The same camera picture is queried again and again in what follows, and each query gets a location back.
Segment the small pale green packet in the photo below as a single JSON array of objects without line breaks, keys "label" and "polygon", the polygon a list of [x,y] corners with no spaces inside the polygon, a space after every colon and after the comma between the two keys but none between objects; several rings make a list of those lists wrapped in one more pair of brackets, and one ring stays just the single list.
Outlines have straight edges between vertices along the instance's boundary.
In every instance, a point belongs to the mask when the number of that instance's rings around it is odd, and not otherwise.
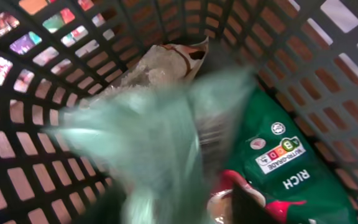
[{"label": "small pale green packet", "polygon": [[139,87],[69,111],[49,126],[113,185],[76,223],[211,223],[207,202],[256,89],[251,67],[190,83]]}]

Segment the brown white snack bag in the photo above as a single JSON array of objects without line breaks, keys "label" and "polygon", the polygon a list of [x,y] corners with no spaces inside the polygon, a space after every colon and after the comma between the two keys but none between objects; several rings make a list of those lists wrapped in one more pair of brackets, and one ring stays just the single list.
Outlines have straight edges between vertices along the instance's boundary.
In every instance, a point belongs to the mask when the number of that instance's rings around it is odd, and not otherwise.
[{"label": "brown white snack bag", "polygon": [[79,108],[90,108],[113,98],[138,103],[152,89],[191,81],[208,52],[209,37],[190,45],[153,45],[133,67],[119,77],[118,86],[107,87],[102,93],[81,102]]}]

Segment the green Nescafe coffee bag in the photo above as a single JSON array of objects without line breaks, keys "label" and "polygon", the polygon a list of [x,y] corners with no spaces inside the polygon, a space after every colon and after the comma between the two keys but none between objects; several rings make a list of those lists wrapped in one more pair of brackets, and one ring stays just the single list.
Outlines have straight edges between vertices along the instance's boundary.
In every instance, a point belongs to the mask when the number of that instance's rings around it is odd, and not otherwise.
[{"label": "green Nescafe coffee bag", "polygon": [[215,223],[357,223],[344,187],[260,89],[249,98],[207,208]]}]

